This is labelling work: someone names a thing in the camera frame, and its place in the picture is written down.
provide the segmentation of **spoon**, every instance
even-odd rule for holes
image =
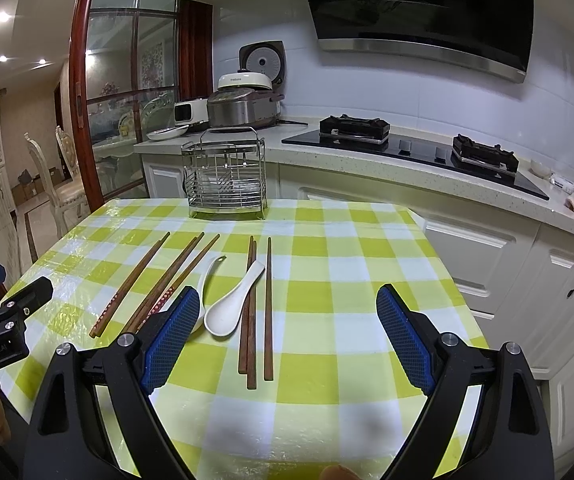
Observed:
[[[204,304],[204,297],[205,297],[205,283],[207,282],[207,278],[211,274],[211,270],[217,264],[222,262],[226,256],[214,256],[210,260],[207,260],[206,266],[207,270],[202,273],[202,276],[198,280],[198,298],[200,298],[200,312],[198,313],[198,320],[196,324],[193,326],[192,334],[199,329],[202,325],[202,320],[205,317],[205,304]]]
[[[264,265],[256,260],[240,283],[211,306],[204,317],[205,328],[209,333],[216,337],[226,337],[236,329],[243,311],[244,298],[263,271]]]

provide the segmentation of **range hood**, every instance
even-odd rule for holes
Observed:
[[[525,79],[534,0],[308,0],[323,50],[434,59]]]

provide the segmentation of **metal utensil holder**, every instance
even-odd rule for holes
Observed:
[[[204,142],[207,133],[252,132],[255,138]],[[264,219],[267,181],[264,138],[249,126],[210,128],[182,146],[189,215],[257,212]]]

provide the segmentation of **cardboard box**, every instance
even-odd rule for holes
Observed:
[[[16,206],[19,206],[20,204],[24,204],[25,202],[27,202],[27,197],[24,194],[22,184],[14,186],[11,190],[11,194],[14,196],[14,204],[16,204]]]
[[[44,193],[45,187],[42,185],[42,179],[40,176],[37,176],[36,178],[33,179],[33,185],[36,188],[37,194]]]
[[[49,168],[49,174],[51,175],[51,183],[54,186],[57,186],[62,182],[62,173],[58,168]]]
[[[22,189],[24,190],[24,195],[27,200],[38,195],[38,192],[36,192],[36,187],[33,185],[33,182],[30,184],[25,184],[24,186],[22,186]]]

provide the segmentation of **bolt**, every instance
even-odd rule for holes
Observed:
[[[118,345],[119,346],[131,346],[131,344],[134,342],[134,336],[133,334],[122,334],[119,338],[118,338]]]
[[[518,355],[520,352],[522,352],[522,348],[520,348],[518,343],[507,343],[504,347],[511,355]]]
[[[71,345],[69,343],[62,343],[56,348],[56,354],[58,355],[67,355],[71,350]]]
[[[442,337],[440,339],[447,346],[456,346],[458,344],[458,336],[452,334],[451,332],[445,332],[444,334],[442,334]]]

